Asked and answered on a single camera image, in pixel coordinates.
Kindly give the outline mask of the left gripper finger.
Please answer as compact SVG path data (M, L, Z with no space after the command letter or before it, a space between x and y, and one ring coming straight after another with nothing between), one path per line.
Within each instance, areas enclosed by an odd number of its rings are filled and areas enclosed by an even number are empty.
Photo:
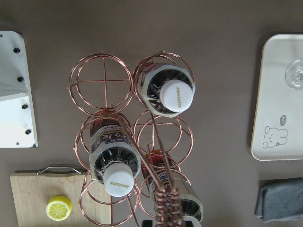
M143 220L142 227L153 227L153 221L152 220Z

